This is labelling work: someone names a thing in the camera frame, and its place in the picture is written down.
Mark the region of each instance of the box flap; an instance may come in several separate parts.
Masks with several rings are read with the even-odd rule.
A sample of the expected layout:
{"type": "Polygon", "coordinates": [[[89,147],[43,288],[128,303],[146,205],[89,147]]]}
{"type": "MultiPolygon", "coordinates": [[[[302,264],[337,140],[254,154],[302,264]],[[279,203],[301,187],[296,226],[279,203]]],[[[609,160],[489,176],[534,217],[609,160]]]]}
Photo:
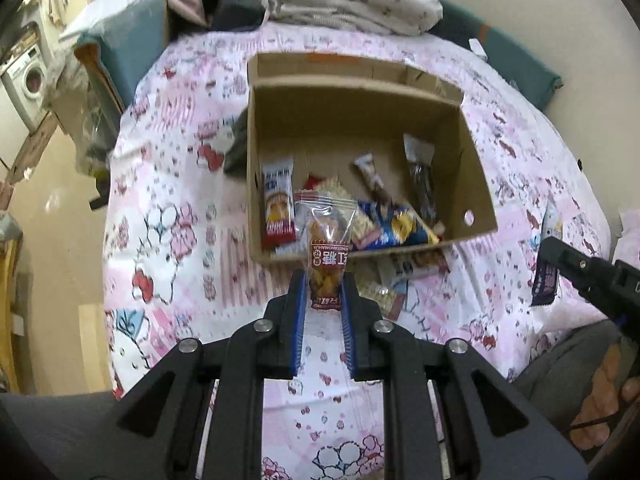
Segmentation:
{"type": "Polygon", "coordinates": [[[331,76],[336,78],[338,86],[338,78],[371,79],[419,89],[456,105],[459,105],[464,97],[462,90],[456,86],[416,67],[367,57],[270,52],[252,57],[247,73],[251,85],[283,76],[287,76],[290,81],[299,78],[307,83],[310,82],[309,76],[331,76]]]}

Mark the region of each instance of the hello kitty print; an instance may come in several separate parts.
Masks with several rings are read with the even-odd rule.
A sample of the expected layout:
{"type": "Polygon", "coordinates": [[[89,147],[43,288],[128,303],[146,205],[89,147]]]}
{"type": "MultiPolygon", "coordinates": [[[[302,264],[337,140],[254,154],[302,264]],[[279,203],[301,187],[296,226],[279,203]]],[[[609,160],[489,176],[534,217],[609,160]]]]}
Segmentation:
{"type": "MultiPolygon", "coordinates": [[[[192,35],[139,83],[111,158],[104,309],[118,396],[181,339],[228,337],[286,292],[291,268],[249,257],[246,183],[222,171],[231,125],[248,103],[247,61],[266,51],[404,62],[465,92],[498,231],[446,249],[448,270],[407,284],[399,324],[439,343],[462,337],[513,380],[562,337],[545,333],[553,313],[568,313],[575,326],[597,318],[566,280],[550,310],[530,308],[548,200],[562,215],[564,241],[587,254],[608,256],[609,227],[553,126],[471,52],[428,34],[274,23],[192,35]]],[[[338,313],[306,316],[298,376],[265,384],[262,432],[265,480],[356,478],[382,467],[382,385],[350,380],[338,313]]]]}

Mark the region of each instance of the cardboard box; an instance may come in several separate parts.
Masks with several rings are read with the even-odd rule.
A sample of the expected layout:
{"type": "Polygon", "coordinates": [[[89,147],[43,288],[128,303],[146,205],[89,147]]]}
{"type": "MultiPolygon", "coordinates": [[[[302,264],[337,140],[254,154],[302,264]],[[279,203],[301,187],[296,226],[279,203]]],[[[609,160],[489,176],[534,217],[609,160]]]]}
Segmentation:
{"type": "Polygon", "coordinates": [[[417,210],[403,134],[435,145],[433,187],[447,240],[355,251],[350,258],[437,248],[497,229],[484,171],[460,111],[459,88],[403,64],[334,54],[258,54],[249,62],[248,76],[249,248],[255,261],[300,259],[262,249],[262,163],[292,156],[294,189],[302,188],[309,173],[337,175],[356,198],[370,200],[352,161],[371,152],[386,190],[417,210]]]}

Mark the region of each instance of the metal screw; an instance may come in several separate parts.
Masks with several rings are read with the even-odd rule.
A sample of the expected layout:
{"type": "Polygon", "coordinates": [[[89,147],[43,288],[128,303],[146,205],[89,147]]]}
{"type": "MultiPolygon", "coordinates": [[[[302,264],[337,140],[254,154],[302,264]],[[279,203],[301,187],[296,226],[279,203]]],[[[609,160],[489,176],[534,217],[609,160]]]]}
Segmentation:
{"type": "Polygon", "coordinates": [[[464,339],[452,339],[447,343],[447,346],[454,354],[464,354],[469,350],[469,345],[464,339]]]}
{"type": "Polygon", "coordinates": [[[254,330],[256,332],[268,332],[273,328],[273,321],[271,319],[259,319],[254,323],[254,330]]]}
{"type": "Polygon", "coordinates": [[[388,334],[394,329],[394,324],[386,319],[379,319],[373,324],[373,330],[388,334]]]}
{"type": "Polygon", "coordinates": [[[198,349],[198,340],[190,337],[188,339],[183,339],[178,343],[178,349],[183,354],[190,354],[195,352],[198,349]]]}

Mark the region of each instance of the washing machine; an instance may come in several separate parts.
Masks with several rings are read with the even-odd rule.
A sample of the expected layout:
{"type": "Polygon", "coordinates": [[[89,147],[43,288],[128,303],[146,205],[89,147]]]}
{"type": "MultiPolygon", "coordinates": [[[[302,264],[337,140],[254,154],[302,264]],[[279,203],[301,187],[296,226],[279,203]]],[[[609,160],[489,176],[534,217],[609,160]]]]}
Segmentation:
{"type": "Polygon", "coordinates": [[[6,70],[6,90],[12,94],[16,111],[30,132],[35,132],[47,114],[42,109],[42,90],[47,67],[37,44],[29,47],[6,70]]]}

